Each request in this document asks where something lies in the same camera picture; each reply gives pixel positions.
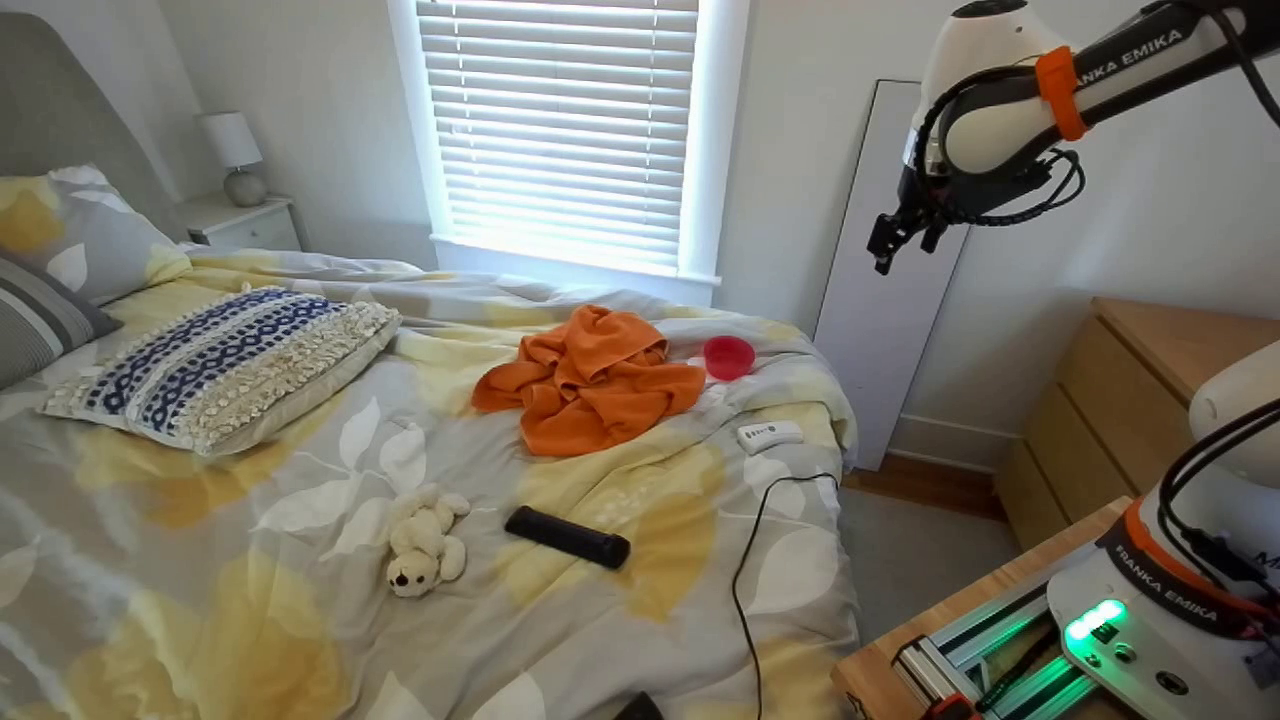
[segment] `orange cloth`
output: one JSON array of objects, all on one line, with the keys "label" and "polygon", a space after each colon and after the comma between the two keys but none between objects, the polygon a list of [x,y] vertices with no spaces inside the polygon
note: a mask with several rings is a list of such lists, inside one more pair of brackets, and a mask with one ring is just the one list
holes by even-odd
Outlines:
[{"label": "orange cloth", "polygon": [[688,411],[698,393],[703,370],[667,364],[667,341],[653,324],[582,302],[485,370],[472,409],[522,409],[520,437],[531,457],[582,457]]}]

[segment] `wooden dresser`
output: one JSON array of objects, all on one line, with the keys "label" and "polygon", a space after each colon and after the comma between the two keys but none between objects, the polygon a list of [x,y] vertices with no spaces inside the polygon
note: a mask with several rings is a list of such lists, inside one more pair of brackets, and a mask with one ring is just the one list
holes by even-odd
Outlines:
[{"label": "wooden dresser", "polygon": [[1186,400],[1280,321],[1095,298],[1057,385],[996,469],[1014,538],[1040,545],[1115,497],[1139,497],[1191,444]]}]

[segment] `white window blind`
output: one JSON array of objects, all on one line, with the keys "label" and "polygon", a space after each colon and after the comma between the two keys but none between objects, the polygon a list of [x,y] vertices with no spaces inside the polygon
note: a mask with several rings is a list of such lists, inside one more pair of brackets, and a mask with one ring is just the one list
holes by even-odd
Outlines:
[{"label": "white window blind", "polygon": [[678,270],[698,0],[419,0],[436,236]]}]

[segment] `patterned pillow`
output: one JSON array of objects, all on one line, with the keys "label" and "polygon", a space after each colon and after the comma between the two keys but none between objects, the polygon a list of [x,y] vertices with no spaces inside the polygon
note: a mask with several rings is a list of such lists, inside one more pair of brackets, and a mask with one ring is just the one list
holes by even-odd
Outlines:
[{"label": "patterned pillow", "polygon": [[53,276],[0,254],[0,386],[120,327]]},{"label": "patterned pillow", "polygon": [[354,380],[397,327],[373,298],[239,290],[53,386],[45,411],[236,457]]},{"label": "patterned pillow", "polygon": [[107,302],[189,268],[189,254],[90,165],[0,174],[0,252]]}]

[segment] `black robotic arm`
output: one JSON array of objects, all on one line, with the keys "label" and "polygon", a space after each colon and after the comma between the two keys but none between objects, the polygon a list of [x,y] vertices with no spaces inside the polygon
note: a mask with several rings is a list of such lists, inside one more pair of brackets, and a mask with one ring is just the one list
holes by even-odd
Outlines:
[{"label": "black robotic arm", "polygon": [[[1244,67],[1266,117],[1280,109],[1255,55],[1280,48],[1280,0],[1156,0],[1104,41],[1072,51],[1040,32],[1025,0],[971,0],[937,35],[922,100],[904,150],[898,209],[874,219],[868,252],[889,270],[894,249],[946,223],[1020,223],[1083,189],[1062,141],[1171,87]],[[996,209],[1057,189],[1028,209]]]}]

